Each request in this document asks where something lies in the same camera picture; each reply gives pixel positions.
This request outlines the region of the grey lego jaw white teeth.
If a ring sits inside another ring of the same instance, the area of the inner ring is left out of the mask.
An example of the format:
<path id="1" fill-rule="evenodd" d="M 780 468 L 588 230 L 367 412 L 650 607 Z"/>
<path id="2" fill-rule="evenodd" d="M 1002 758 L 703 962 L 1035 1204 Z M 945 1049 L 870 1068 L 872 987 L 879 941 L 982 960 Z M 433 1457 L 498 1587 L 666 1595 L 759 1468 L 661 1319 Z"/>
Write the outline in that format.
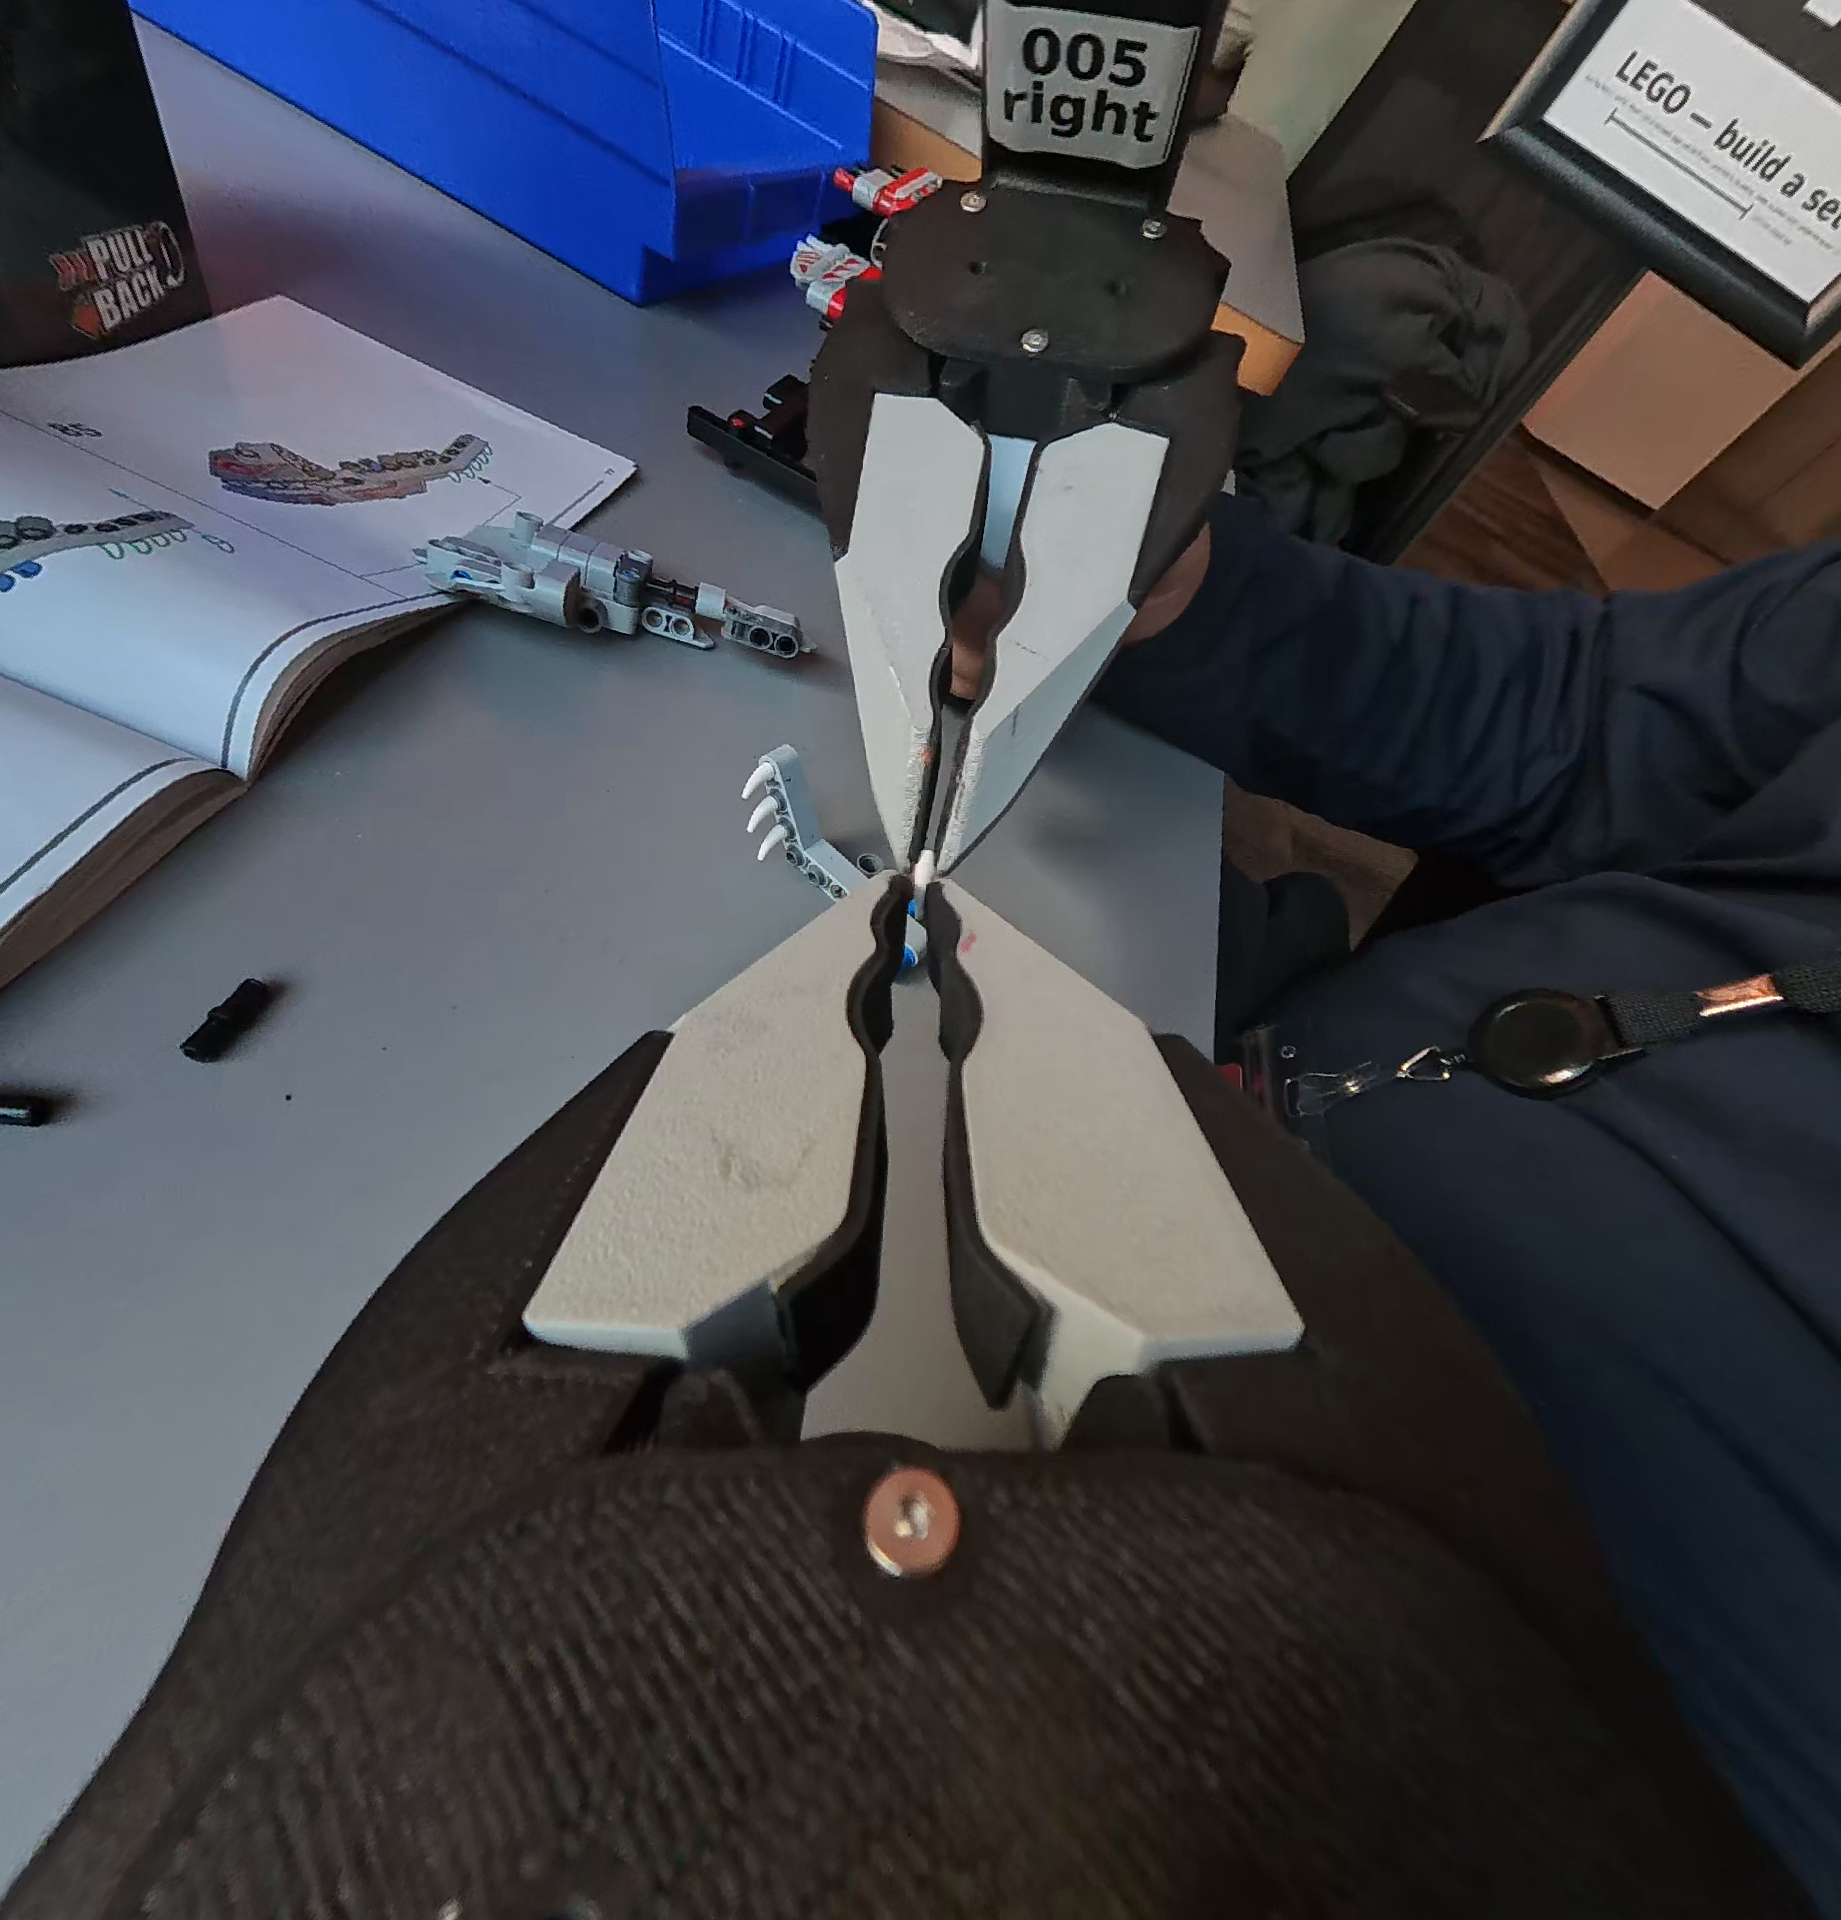
<path id="1" fill-rule="evenodd" d="M 797 960 L 819 954 L 822 964 L 841 970 L 879 960 L 883 971 L 897 970 L 909 980 L 927 970 L 930 941 L 918 892 L 884 866 L 860 867 L 824 837 L 794 747 L 777 745 L 760 755 L 740 795 L 754 802 L 746 830 L 760 834 L 759 857 L 782 849 L 789 866 L 824 899 L 854 895 L 851 906 L 839 903 L 789 941 Z"/>

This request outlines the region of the cardboard box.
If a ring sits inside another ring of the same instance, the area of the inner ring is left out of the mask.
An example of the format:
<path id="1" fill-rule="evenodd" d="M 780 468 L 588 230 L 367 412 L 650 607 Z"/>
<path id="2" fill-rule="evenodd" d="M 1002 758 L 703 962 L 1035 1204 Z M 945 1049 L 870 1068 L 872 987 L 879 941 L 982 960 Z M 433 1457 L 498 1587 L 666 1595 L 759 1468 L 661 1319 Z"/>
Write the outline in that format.
<path id="1" fill-rule="evenodd" d="M 1841 334 L 1803 369 L 1646 276 L 1530 406 L 1527 431 L 1650 510 L 1841 532 Z"/>

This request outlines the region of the dark cloth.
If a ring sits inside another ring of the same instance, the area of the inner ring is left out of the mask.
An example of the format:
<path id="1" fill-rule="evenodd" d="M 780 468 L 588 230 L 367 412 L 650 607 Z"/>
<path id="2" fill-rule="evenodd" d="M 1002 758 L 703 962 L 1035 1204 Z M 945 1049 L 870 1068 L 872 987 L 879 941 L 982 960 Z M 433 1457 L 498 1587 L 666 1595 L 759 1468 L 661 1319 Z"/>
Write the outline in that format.
<path id="1" fill-rule="evenodd" d="M 1306 343 L 1269 395 L 1243 401 L 1235 494 L 1285 532 L 1361 549 L 1438 434 L 1479 419 L 1529 357 L 1510 281 L 1460 251 L 1376 236 L 1305 260 Z"/>

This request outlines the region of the blue plastic bin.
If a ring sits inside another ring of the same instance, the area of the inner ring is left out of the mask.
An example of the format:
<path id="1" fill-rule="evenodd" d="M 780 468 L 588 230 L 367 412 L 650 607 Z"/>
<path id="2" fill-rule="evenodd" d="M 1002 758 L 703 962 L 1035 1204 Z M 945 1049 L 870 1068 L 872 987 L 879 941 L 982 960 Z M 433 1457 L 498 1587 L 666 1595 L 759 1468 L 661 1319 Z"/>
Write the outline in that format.
<path id="1" fill-rule="evenodd" d="M 780 268 L 870 145 L 851 1 L 136 1 L 633 303 Z"/>

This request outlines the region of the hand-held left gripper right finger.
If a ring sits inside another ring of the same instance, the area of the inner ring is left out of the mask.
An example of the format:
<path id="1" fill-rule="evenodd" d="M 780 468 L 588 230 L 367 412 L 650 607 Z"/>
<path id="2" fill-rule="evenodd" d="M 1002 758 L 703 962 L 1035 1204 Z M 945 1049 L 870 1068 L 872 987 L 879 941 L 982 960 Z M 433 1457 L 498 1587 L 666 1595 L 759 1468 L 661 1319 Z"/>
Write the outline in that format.
<path id="1" fill-rule="evenodd" d="M 1061 1444 L 1103 1380 L 1297 1348 L 1171 1049 L 952 882 L 928 887 L 927 926 L 952 1310 L 986 1401 L 1023 1393 Z"/>

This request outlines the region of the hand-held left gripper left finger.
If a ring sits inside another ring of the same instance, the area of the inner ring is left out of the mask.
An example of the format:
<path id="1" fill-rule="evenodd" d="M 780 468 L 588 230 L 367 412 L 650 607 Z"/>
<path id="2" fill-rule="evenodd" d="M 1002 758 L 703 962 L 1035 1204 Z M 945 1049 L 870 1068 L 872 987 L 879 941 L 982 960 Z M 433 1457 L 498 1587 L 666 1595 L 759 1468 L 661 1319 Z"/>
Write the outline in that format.
<path id="1" fill-rule="evenodd" d="M 809 1387 L 879 1293 L 883 875 L 678 1020 L 525 1305 L 548 1343 L 760 1365 Z"/>

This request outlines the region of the open lego instruction booklet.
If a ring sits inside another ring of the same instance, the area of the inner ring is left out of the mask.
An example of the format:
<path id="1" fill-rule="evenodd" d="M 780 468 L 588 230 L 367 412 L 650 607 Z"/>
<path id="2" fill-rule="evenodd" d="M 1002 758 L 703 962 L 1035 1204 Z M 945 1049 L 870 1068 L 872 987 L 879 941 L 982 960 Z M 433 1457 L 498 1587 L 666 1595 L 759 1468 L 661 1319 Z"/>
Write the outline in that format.
<path id="1" fill-rule="evenodd" d="M 0 367 L 0 990 L 446 607 L 419 545 L 633 470 L 281 297 Z"/>

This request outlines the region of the black lego box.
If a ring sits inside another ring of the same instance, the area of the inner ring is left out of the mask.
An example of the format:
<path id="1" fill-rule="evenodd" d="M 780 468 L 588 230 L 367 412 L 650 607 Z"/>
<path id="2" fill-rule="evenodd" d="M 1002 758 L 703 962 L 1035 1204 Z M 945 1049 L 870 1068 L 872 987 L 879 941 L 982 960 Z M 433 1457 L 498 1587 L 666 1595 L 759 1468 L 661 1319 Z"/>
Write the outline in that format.
<path id="1" fill-rule="evenodd" d="M 209 312 L 127 5 L 0 1 L 0 367 Z"/>

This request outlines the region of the person's right hand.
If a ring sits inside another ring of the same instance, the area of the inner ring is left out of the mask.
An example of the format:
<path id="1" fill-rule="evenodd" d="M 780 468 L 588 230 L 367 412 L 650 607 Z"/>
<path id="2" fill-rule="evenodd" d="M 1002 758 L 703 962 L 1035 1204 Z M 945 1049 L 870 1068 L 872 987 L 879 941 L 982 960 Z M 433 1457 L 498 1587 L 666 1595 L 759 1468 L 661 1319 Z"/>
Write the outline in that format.
<path id="1" fill-rule="evenodd" d="M 1212 521 L 1207 521 L 1177 561 L 1147 590 L 1128 620 L 1120 645 L 1131 648 L 1164 631 L 1193 604 L 1212 557 Z"/>

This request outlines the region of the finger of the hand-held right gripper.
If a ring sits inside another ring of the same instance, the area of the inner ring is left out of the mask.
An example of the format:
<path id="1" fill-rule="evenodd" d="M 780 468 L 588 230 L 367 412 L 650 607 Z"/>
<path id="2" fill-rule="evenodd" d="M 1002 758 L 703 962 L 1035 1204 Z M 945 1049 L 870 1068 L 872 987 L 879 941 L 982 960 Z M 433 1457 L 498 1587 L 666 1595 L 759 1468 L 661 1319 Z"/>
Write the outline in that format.
<path id="1" fill-rule="evenodd" d="M 1015 802 L 1133 617 L 1164 438 L 1063 438 L 1037 449 L 1015 521 L 1018 604 L 961 733 L 930 871 L 948 871 Z"/>
<path id="2" fill-rule="evenodd" d="M 893 852 L 930 816 L 946 582 L 978 539 L 986 441 L 939 398 L 879 393 L 836 587 L 868 778 Z"/>

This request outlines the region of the grey lego assembly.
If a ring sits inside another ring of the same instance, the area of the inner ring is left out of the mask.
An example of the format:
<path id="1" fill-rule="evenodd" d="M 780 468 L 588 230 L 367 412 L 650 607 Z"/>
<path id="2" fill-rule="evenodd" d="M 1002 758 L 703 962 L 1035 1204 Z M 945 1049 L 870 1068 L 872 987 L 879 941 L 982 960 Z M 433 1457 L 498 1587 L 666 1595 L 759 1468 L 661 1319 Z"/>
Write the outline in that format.
<path id="1" fill-rule="evenodd" d="M 414 549 L 427 583 L 578 633 L 638 631 L 712 650 L 717 637 L 794 660 L 814 650 L 794 613 L 748 604 L 715 583 L 658 574 L 641 547 L 591 539 L 518 512 Z"/>

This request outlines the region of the person's navy clothed torso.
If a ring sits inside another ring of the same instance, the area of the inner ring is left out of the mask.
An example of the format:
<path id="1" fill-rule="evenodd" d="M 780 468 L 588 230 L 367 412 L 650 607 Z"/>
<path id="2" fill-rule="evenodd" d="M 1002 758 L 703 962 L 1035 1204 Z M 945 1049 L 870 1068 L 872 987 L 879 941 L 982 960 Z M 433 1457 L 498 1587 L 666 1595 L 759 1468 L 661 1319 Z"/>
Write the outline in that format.
<path id="1" fill-rule="evenodd" d="M 1456 1049 L 1503 995 L 1671 994 L 1841 947 L 1841 871 L 1602 874 L 1349 955 L 1325 883 L 1222 878 L 1221 1020 L 1292 1068 Z M 1681 1712 L 1841 1916 L 1841 1018 L 1761 1015 L 1553 1101 L 1460 1068 L 1301 1130 L 1476 1322 Z"/>

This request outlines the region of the black red lego piece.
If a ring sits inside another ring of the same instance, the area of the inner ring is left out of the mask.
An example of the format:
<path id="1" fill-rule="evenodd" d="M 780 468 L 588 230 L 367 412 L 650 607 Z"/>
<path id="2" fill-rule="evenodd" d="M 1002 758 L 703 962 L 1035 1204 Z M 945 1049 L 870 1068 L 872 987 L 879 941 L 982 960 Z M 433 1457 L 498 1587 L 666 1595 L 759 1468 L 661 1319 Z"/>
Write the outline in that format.
<path id="1" fill-rule="evenodd" d="M 687 434 L 715 449 L 726 468 L 817 512 L 820 504 L 809 466 L 807 406 L 807 379 L 789 373 L 766 387 L 760 412 L 733 410 L 720 415 L 691 404 Z"/>

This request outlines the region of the black framed sign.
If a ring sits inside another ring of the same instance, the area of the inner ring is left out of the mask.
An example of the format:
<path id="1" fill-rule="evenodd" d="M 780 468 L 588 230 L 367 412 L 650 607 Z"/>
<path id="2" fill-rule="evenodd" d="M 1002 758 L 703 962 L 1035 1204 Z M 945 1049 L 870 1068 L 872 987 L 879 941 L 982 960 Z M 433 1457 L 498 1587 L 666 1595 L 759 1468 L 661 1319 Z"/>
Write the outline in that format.
<path id="1" fill-rule="evenodd" d="M 1582 1 L 1483 142 L 1800 369 L 1841 334 L 1841 1 Z"/>

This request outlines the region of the black badge reel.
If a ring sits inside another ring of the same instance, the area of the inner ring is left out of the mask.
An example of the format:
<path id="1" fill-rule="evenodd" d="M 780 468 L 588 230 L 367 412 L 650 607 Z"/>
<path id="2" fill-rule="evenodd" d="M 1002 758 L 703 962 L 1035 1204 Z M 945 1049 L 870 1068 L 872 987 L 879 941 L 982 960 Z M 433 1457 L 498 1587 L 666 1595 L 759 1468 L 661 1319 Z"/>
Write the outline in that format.
<path id="1" fill-rule="evenodd" d="M 1623 1052 L 1601 998 L 1522 987 L 1476 1014 L 1462 1062 L 1504 1091 L 1551 1100 L 1578 1091 Z"/>

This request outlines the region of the person's right forearm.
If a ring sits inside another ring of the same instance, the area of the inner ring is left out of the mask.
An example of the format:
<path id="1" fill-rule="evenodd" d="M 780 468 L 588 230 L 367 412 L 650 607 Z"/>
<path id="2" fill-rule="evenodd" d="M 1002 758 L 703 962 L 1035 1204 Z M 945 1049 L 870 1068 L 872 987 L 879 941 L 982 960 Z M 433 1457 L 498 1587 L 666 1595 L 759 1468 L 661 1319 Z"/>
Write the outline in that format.
<path id="1" fill-rule="evenodd" d="M 1527 892 L 1841 893 L 1841 539 L 1697 586 L 1467 586 L 1225 497 L 1188 607 L 1101 699 L 1244 790 Z"/>

